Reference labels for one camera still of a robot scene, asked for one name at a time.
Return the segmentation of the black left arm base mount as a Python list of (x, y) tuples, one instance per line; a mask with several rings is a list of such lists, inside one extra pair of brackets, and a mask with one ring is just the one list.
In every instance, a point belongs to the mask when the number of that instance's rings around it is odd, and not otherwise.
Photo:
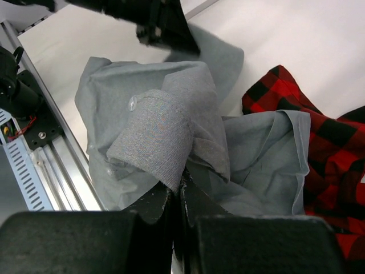
[(19, 79), (29, 88), (34, 90), (43, 99), (40, 109), (32, 117), (36, 117), (33, 125), (23, 134), (26, 143), (32, 151), (50, 144), (54, 139), (62, 136), (64, 131), (60, 126), (54, 112), (45, 100), (42, 89), (29, 70), (18, 74)]

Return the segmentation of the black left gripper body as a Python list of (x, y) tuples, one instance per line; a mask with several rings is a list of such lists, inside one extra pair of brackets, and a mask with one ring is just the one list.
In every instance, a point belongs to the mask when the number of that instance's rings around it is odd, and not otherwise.
[(148, 21), (152, 1), (68, 1), (77, 7), (105, 14), (115, 19), (132, 22), (137, 26), (136, 35), (148, 43)]

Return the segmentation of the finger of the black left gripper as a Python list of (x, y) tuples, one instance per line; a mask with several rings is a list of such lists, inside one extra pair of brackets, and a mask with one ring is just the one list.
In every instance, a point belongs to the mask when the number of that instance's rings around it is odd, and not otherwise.
[(148, 44), (154, 47), (199, 54), (180, 1), (152, 1)]

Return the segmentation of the grey button shirt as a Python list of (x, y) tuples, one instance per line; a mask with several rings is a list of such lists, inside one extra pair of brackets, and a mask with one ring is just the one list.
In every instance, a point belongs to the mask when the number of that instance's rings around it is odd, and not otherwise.
[(100, 200), (108, 209), (124, 209), (158, 182), (177, 192), (188, 170), (235, 215), (303, 214), (310, 115), (221, 116), (244, 52), (197, 26), (190, 29), (200, 56), (173, 52), (149, 64), (88, 60), (75, 104)]

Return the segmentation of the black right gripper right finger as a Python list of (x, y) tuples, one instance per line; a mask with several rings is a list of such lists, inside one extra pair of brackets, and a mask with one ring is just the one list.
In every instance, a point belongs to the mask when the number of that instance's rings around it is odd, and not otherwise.
[(332, 229), (307, 215), (238, 217), (188, 171), (180, 183), (178, 259), (184, 273), (345, 273)]

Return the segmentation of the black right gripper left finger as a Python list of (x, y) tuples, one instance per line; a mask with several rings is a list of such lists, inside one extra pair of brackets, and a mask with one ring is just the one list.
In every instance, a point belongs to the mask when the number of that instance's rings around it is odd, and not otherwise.
[(121, 211), (39, 211), (1, 225), (2, 273), (169, 273), (173, 194), (156, 185)]

